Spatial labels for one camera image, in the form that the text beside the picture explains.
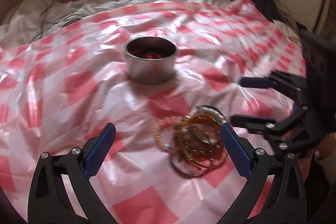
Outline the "person right hand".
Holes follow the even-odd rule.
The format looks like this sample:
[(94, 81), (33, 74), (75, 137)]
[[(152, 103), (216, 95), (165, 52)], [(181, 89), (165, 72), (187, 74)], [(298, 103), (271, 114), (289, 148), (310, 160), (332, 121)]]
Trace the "person right hand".
[(315, 159), (322, 160), (333, 153), (335, 150), (336, 133), (326, 134), (322, 142), (315, 149)]

